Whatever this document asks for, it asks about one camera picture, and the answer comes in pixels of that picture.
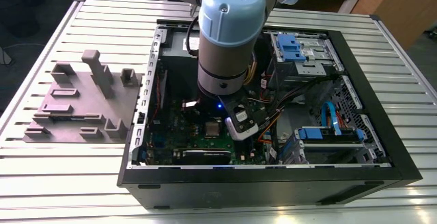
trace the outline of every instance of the sticker label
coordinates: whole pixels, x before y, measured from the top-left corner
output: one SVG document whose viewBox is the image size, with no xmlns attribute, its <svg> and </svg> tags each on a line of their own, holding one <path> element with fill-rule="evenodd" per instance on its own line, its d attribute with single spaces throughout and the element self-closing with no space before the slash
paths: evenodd
<svg viewBox="0 0 437 224">
<path fill-rule="evenodd" d="M 273 158 L 276 159 L 276 156 L 277 156 L 277 152 L 276 150 L 273 149 L 273 147 L 270 148 L 270 155 L 273 156 Z"/>
<path fill-rule="evenodd" d="M 262 87 L 264 89 L 268 88 L 268 80 L 266 80 L 266 79 L 261 79 L 261 87 Z"/>
<path fill-rule="evenodd" d="M 304 50 L 303 50 L 303 54 L 304 54 L 304 55 L 315 55 L 315 52 L 313 52 L 312 50 L 307 50 L 307 49 L 304 49 Z"/>
<path fill-rule="evenodd" d="M 246 111 L 242 111 L 242 112 L 237 113 L 236 114 L 236 117 L 237 117 L 237 120 L 240 122 L 245 121 L 248 119 L 248 113 L 246 113 Z"/>
<path fill-rule="evenodd" d="M 184 39 L 182 49 L 185 51 L 188 51 L 185 42 L 186 42 L 186 38 Z M 200 50 L 200 44 L 201 44 L 201 38 L 200 37 L 190 37 L 190 48 L 192 48 L 192 50 Z"/>
</svg>

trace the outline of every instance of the robotic arm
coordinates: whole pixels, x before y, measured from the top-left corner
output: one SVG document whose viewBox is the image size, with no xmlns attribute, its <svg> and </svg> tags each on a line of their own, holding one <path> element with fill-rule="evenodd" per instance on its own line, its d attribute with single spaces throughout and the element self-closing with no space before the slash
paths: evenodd
<svg viewBox="0 0 437 224">
<path fill-rule="evenodd" d="M 201 7 L 200 86 L 232 95 L 244 85 L 257 37 L 277 4 L 299 0 L 181 0 Z"/>
</svg>

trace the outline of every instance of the floor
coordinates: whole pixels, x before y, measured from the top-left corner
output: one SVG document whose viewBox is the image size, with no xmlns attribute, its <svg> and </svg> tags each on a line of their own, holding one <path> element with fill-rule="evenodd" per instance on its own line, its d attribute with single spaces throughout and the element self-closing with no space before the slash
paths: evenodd
<svg viewBox="0 0 437 224">
<path fill-rule="evenodd" d="M 73 0 L 47 0 L 45 5 L 33 8 L 41 22 L 41 31 L 33 37 L 18 38 L 0 25 L 0 46 L 7 47 L 19 43 L 46 44 L 71 2 Z M 0 65 L 0 113 L 10 104 L 42 50 L 43 47 L 38 45 L 18 46 L 7 50 L 17 62 L 10 67 Z M 431 40 L 427 35 L 423 35 L 408 53 L 429 82 L 437 87 L 437 75 L 435 75 L 437 73 L 437 40 Z"/>
</svg>

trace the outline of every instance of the blue tab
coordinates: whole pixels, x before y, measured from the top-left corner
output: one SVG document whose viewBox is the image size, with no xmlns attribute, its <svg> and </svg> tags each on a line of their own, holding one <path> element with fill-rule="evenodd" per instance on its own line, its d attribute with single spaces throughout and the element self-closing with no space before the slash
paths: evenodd
<svg viewBox="0 0 437 224">
<path fill-rule="evenodd" d="M 299 133 L 300 133 L 301 140 L 305 140 L 307 139 L 307 133 L 305 133 L 305 130 L 303 128 L 299 129 Z"/>
<path fill-rule="evenodd" d="M 320 128 L 307 128 L 305 129 L 305 133 L 307 133 L 307 138 L 308 139 L 323 139 L 324 136 L 323 136 L 323 131 Z"/>
<path fill-rule="evenodd" d="M 301 54 L 301 43 L 294 35 L 278 34 L 278 47 L 285 62 L 305 62 L 307 57 Z"/>
<path fill-rule="evenodd" d="M 278 43 L 281 51 L 301 51 L 301 44 L 294 35 L 278 34 Z"/>
<path fill-rule="evenodd" d="M 365 134 L 365 132 L 360 129 L 360 128 L 357 128 L 357 136 L 359 136 L 359 140 L 360 140 L 360 142 L 364 142 L 364 140 L 367 139 L 367 134 Z"/>
<path fill-rule="evenodd" d="M 305 62 L 307 57 L 301 52 L 284 52 L 284 61 L 285 62 Z"/>
</svg>

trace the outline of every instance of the white desk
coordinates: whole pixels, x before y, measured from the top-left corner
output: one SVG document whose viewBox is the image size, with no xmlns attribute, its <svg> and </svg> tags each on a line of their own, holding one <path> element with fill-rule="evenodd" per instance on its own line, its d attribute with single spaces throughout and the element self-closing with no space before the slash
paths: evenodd
<svg viewBox="0 0 437 224">
<path fill-rule="evenodd" d="M 424 180 L 345 206 L 145 210 L 117 178 L 125 145 L 23 142 L 58 62 L 89 70 L 85 49 L 117 72 L 147 70 L 157 19 L 192 20 L 188 4 L 74 2 L 0 118 L 0 222 L 437 223 L 437 97 L 384 25 L 365 15 L 274 10 L 269 25 L 343 31 Z"/>
</svg>

